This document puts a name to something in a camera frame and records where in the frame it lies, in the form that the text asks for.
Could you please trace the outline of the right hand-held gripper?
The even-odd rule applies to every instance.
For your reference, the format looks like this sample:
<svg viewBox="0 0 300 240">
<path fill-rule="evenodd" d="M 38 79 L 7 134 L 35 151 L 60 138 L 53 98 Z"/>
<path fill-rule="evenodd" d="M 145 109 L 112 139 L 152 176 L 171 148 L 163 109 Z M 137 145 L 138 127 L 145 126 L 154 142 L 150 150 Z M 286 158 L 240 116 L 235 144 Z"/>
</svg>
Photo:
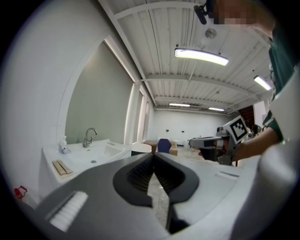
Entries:
<svg viewBox="0 0 300 240">
<path fill-rule="evenodd" d="M 241 116 L 217 128 L 216 137 L 193 138 L 189 145 L 195 148 L 216 148 L 222 153 L 218 154 L 220 165 L 231 165 L 233 155 L 238 144 L 248 134 L 245 122 Z"/>
</svg>

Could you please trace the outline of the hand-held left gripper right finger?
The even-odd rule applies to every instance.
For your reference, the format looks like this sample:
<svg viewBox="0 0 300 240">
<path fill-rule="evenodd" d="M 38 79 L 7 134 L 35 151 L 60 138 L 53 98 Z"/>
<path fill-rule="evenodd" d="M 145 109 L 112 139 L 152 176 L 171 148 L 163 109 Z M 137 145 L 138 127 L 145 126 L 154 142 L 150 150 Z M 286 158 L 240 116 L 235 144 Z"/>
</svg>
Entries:
<svg viewBox="0 0 300 240">
<path fill-rule="evenodd" d="M 154 173 L 169 197 L 168 228 L 154 234 L 232 234 L 252 187 L 258 158 L 244 167 L 153 156 Z"/>
</svg>

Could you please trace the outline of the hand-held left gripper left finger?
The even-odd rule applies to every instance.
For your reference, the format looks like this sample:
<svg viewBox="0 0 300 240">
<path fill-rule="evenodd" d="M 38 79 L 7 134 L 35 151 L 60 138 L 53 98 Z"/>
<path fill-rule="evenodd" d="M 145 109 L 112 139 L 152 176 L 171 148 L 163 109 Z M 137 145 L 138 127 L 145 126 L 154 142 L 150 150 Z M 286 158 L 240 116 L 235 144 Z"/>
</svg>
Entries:
<svg viewBox="0 0 300 240">
<path fill-rule="evenodd" d="M 36 208 L 50 240 L 165 240 L 169 232 L 151 207 L 125 201 L 113 177 L 138 156 L 90 168 L 52 191 Z"/>
</svg>

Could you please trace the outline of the person's right hand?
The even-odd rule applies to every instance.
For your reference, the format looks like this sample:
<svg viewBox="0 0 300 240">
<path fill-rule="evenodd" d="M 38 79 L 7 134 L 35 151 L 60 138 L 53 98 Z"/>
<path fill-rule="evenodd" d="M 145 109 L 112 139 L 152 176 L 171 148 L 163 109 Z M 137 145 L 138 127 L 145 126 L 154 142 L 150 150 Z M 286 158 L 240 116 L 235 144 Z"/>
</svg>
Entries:
<svg viewBox="0 0 300 240">
<path fill-rule="evenodd" d="M 221 149 L 200 149 L 200 153 L 205 160 L 218 162 L 218 158 L 225 152 Z"/>
</svg>

